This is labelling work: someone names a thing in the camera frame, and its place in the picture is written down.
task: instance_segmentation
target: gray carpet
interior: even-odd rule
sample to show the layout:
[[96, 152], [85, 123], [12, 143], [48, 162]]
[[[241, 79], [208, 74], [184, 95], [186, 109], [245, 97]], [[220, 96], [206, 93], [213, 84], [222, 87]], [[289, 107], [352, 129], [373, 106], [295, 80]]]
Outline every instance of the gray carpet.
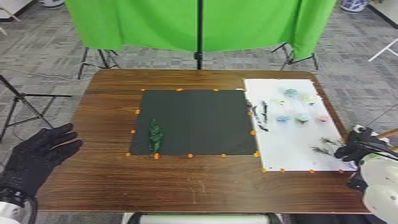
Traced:
[[[49, 121], [60, 125], [71, 119], [96, 68], [85, 69], [85, 80], [78, 81], [76, 65], [83, 47], [65, 8], [48, 10], [33, 5], [19, 18], [21, 22], [1, 23], [9, 36], [0, 35], [0, 73], [23, 92], [73, 94], [73, 99], [58, 100], [48, 112]], [[398, 30], [369, 10], [353, 15], [336, 8], [316, 49], [320, 71], [314, 71], [311, 61], [286, 67], [286, 70], [314, 72], [346, 128], [357, 123], [366, 125], [396, 104], [398, 58], [385, 53], [367, 63], [367, 58], [396, 37]], [[272, 54], [270, 50], [264, 48], [206, 53], [204, 69], [279, 70], [282, 54]], [[126, 47], [115, 59], [122, 68], [195, 68], [192, 54], [186, 52]], [[90, 54], [89, 60], [99, 63], [96, 54]], [[0, 124], [10, 99], [12, 95], [0, 86]], [[44, 104], [41, 99], [32, 102], [39, 107]], [[396, 128], [396, 115], [398, 108], [369, 125], [378, 132]], [[16, 119], [28, 116], [25, 108], [17, 107]], [[39, 127], [41, 122], [32, 122], [7, 132], [0, 144], [1, 162], [19, 142], [17, 138], [25, 139]], [[37, 223], [110, 224], [119, 219], [121, 215], [113, 214], [42, 213]]]

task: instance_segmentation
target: black glove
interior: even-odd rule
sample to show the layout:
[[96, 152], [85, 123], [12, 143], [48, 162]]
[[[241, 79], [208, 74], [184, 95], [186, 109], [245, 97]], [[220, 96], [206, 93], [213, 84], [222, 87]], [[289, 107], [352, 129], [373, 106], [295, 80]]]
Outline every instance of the black glove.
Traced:
[[0, 177], [0, 188], [19, 191], [28, 197], [35, 196], [53, 168], [78, 152], [83, 144], [80, 140], [69, 142], [78, 137], [71, 130], [73, 124], [51, 130], [41, 129], [14, 147]]

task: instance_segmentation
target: white paper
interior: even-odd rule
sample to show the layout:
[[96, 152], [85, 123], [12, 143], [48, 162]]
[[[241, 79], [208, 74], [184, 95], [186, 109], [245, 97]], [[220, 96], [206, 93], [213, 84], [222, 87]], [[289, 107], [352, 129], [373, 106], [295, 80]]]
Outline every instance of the white paper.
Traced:
[[[286, 97], [284, 91], [295, 89], [296, 97]], [[337, 147], [321, 143], [321, 138], [341, 141], [341, 135], [325, 109], [323, 100], [318, 96], [312, 82], [307, 79], [245, 79], [245, 97], [252, 106], [257, 106], [257, 116], [263, 120], [261, 101], [266, 102], [266, 124], [268, 132], [257, 127], [257, 120], [252, 116], [256, 140], [263, 168], [268, 171], [352, 171], [352, 163], [341, 162], [330, 155], [312, 151], [312, 147], [327, 148], [334, 153]], [[314, 103], [309, 106], [304, 98]], [[311, 120], [305, 124], [296, 122], [295, 117], [309, 114]], [[286, 115], [291, 120], [277, 122], [277, 116]], [[328, 116], [328, 121], [320, 122], [316, 117]]]

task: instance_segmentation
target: wall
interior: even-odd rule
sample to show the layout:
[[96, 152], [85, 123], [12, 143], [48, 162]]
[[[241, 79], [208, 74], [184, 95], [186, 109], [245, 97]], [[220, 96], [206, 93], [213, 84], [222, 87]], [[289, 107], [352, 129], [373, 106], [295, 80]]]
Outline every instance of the wall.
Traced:
[[[32, 0], [0, 0], [0, 5], [3, 6], [3, 8], [7, 8], [10, 13], [16, 13], [30, 2]], [[0, 19], [7, 18], [9, 14], [3, 12], [3, 10], [0, 10]]]
[[371, 3], [371, 5], [398, 24], [398, 0], [383, 0], [382, 4]]

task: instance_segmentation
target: green backdrop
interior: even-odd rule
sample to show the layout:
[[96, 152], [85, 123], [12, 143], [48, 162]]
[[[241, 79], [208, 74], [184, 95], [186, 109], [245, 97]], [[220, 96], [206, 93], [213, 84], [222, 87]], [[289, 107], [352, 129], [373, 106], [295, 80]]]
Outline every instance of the green backdrop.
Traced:
[[[122, 45], [195, 51], [197, 0], [67, 0], [89, 48]], [[204, 0], [204, 51], [288, 42], [311, 56], [336, 0]]]

